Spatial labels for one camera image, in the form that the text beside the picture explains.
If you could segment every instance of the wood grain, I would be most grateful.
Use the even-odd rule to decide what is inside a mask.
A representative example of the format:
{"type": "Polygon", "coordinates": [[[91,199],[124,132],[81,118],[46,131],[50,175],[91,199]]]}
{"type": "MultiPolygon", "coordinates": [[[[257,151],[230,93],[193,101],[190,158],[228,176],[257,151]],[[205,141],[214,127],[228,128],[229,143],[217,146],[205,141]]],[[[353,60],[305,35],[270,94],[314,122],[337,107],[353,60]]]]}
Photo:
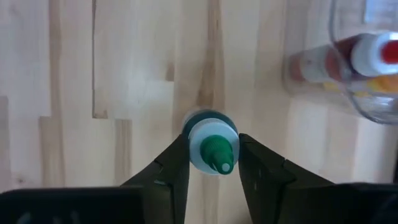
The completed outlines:
{"type": "MultiPolygon", "coordinates": [[[[390,182],[397,128],[284,88],[286,56],[327,42],[329,3],[0,0],[0,191],[119,185],[199,108],[332,181],[390,182]]],[[[186,221],[251,222],[238,167],[191,165],[186,221]]]]}

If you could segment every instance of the red bottle cap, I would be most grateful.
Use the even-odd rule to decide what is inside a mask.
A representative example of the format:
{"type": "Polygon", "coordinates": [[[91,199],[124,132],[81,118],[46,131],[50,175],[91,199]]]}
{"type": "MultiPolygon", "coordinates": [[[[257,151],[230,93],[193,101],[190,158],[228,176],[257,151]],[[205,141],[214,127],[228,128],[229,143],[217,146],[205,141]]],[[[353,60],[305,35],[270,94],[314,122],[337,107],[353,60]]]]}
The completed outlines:
{"type": "Polygon", "coordinates": [[[397,64],[398,63],[398,40],[387,42],[381,49],[381,58],[384,63],[397,64]]]}

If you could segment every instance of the green nozzle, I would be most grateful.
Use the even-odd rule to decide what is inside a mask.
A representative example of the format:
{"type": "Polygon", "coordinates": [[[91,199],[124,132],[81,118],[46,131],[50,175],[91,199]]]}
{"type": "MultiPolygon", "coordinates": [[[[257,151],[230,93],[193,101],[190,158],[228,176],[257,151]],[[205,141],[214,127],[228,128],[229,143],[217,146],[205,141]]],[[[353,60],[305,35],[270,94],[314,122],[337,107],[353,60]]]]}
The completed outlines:
{"type": "Polygon", "coordinates": [[[227,175],[234,169],[234,155],[229,141],[220,135],[212,135],[202,141],[200,155],[213,170],[227,175]]]}

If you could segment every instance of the white bottle cap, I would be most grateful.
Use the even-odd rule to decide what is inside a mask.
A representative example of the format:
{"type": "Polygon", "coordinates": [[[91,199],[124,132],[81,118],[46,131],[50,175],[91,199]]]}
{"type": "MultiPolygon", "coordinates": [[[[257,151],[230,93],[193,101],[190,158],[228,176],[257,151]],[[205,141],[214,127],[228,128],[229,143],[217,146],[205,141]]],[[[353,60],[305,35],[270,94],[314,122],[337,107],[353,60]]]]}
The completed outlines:
{"type": "Polygon", "coordinates": [[[367,77],[398,73],[398,33],[367,34],[351,54],[354,69],[367,77]]]}

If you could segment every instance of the wooden table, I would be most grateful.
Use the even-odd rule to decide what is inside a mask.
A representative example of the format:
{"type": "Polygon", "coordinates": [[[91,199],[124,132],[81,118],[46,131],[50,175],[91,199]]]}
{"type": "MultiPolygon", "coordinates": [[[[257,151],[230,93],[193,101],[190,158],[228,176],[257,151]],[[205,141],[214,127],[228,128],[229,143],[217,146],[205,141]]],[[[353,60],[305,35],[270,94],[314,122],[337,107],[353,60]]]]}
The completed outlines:
{"type": "MultiPolygon", "coordinates": [[[[320,2],[294,7],[322,23],[320,2]]],[[[0,191],[118,185],[195,108],[226,113],[240,132],[332,181],[390,182],[396,128],[282,87],[289,8],[288,0],[0,0],[0,191]]],[[[192,167],[187,223],[246,222],[238,168],[209,177],[192,167]]]]}

